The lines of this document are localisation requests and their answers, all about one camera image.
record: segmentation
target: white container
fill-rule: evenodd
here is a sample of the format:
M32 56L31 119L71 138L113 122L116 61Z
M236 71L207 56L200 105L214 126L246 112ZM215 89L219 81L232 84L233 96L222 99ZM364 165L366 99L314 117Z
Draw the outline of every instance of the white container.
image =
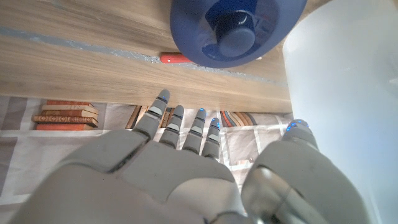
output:
M283 51L294 117L383 224L398 223L397 8L334 0L298 24Z

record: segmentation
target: robot finger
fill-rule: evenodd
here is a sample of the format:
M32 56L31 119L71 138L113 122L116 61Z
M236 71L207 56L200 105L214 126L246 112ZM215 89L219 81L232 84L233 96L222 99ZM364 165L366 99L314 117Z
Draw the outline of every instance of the robot finger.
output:
M166 110L169 99L170 92L168 90L162 90L153 102L152 106L149 107L148 111L139 120L138 124L132 131L145 134L150 140L152 140L156 134L157 128L159 127L160 120Z
M203 128L205 126L206 111L201 108L193 120L191 130L189 130L187 139L182 146L182 150L189 150L199 155L201 137L203 134Z
M170 123L167 125L162 137L159 140L160 143L168 145L174 149L177 147L177 142L180 137L180 127L183 115L184 107L178 105L174 109L174 113L170 119Z
M220 158L220 121L218 118L211 120L201 155L216 160Z

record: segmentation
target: red object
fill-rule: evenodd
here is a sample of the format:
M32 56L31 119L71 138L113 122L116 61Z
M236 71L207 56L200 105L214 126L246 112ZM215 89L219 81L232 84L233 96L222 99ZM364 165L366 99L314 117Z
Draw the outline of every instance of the red object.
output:
M36 126L36 130L42 131L84 131L92 129L94 127L87 124L38 124Z
M225 112L224 112L224 111L220 111L220 112L221 112L221 115L223 115L223 118L224 118L224 120L225 120L226 125L227 125L229 128L230 128L230 127L233 127L232 124L231 124L231 122L229 122L228 118L226 117Z
M181 53L162 53L160 56L162 63L190 63L192 62Z
M85 105L85 106L93 106L91 103L87 103L87 102L64 101L64 100L47 100L47 105Z

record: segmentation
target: book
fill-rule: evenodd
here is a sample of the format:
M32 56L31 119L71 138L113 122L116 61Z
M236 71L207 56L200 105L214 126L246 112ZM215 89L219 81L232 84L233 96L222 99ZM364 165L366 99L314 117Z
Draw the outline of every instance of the book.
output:
M144 116L145 112L148 110L148 106L142 106L141 110L139 110L138 118L137 118L137 123L139 120Z
M244 119L248 122L249 126L253 126L253 122L251 121L250 117L246 113L241 113Z
M43 105L42 110L85 110L98 114L98 110L85 105Z
M36 130L43 131L89 131L94 127L87 124L38 124Z
M246 121L246 119L244 119L244 116L241 113L235 112L235 114L243 122L243 126L249 126L248 121Z
M86 117L71 117L71 116L33 116L33 121L36 123L71 123L71 124L87 124L97 128L98 121L94 118Z
M167 127L167 125L169 125L170 121L172 120L172 116L173 116L173 114L174 114L174 109L175 109L175 108L172 108L172 109L170 110L170 114L169 114L169 118L167 119L166 127Z
M157 127L157 128L161 128L162 127L162 123L163 123L163 120L164 120L164 116L166 115L166 111L164 111L164 113L163 113L163 116L162 116L162 118L160 119L160 121L159 121L159 126Z
M132 112L132 114L131 114L131 117L130 117L130 119L129 119L129 121L127 122L127 125L126 125L126 129L130 129L130 128L133 128L135 125L136 125L136 123L137 123L137 118L138 118L138 114L139 114L139 111L141 110L141 106L136 106L135 108L134 108L134 111Z
M47 100L47 105L85 105L94 107L88 102L77 102L77 101L65 101L65 100Z
M84 116L98 120L98 114L85 110L45 110L42 111L43 116Z
M161 128L166 128L167 120L169 119L169 116L170 116L170 111L171 111L171 108L166 108L166 111L164 112L164 115L163 115L163 120L160 123Z

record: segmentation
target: wood grain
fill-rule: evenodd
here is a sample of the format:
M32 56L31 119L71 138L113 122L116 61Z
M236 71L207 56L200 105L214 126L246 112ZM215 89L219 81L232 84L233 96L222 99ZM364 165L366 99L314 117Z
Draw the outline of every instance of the wood grain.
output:
M169 107L290 112L287 87L0 35L0 94Z
M329 0L308 0L304 18ZM0 26L147 55L178 52L170 33L172 0L0 1ZM283 41L262 60L228 68L286 82Z

